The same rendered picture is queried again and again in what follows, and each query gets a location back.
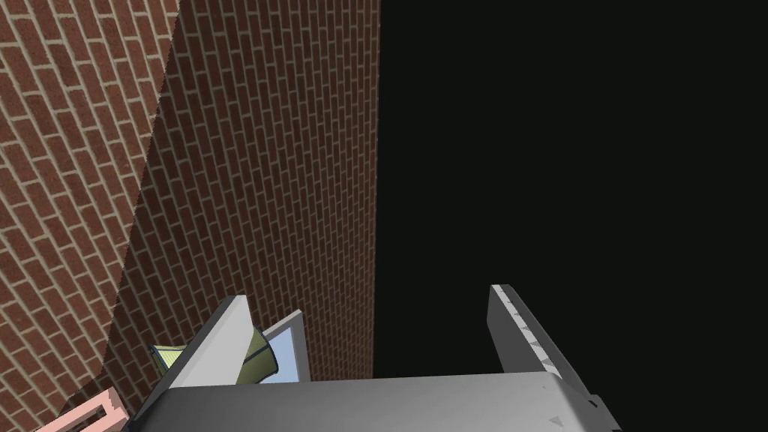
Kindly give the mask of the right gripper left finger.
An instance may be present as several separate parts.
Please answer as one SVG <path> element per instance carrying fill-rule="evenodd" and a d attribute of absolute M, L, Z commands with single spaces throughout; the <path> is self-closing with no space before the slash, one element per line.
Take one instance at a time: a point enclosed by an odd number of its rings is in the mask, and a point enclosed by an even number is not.
<path fill-rule="evenodd" d="M 181 351 L 144 404 L 152 405 L 171 388 L 234 384 L 253 333 L 247 297 L 226 297 Z"/>

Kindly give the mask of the yellow-green lampshade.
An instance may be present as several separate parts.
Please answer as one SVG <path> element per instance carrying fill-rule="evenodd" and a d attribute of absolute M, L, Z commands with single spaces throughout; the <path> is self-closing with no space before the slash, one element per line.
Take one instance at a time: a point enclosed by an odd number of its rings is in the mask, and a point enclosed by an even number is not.
<path fill-rule="evenodd" d="M 161 376 L 163 376 L 181 356 L 186 348 L 182 346 L 163 346 L 149 345 L 150 356 L 157 367 Z M 246 352 L 246 357 L 239 371 L 236 380 L 237 385 L 257 384 L 264 379 L 275 375 L 279 371 L 278 361 L 275 352 L 269 341 L 259 329 L 254 326 L 253 337 Z"/>

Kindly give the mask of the grey-framed pale blue picture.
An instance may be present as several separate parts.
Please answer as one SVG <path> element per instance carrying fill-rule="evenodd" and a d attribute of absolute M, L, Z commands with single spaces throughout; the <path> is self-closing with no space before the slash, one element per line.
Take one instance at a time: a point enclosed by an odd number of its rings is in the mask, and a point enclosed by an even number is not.
<path fill-rule="evenodd" d="M 262 383 L 310 382 L 305 315 L 295 310 L 263 332 L 277 360 L 277 373 Z"/>

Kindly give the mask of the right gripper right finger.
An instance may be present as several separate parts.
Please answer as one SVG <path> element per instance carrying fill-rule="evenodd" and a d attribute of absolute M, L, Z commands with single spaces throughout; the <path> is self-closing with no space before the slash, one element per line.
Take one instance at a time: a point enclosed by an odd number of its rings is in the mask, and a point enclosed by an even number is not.
<path fill-rule="evenodd" d="M 487 327 L 506 373 L 548 371 L 584 397 L 592 396 L 561 349 L 510 285 L 490 285 Z"/>

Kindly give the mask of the pink hollow block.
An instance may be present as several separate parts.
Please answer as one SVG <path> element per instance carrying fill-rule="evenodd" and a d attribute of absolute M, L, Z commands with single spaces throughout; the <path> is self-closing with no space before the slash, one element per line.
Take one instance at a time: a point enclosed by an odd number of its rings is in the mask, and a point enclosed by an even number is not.
<path fill-rule="evenodd" d="M 81 432 L 122 432 L 128 422 L 128 413 L 114 388 L 108 388 L 35 432 L 71 432 L 79 423 L 92 417 L 99 410 L 104 416 Z"/>

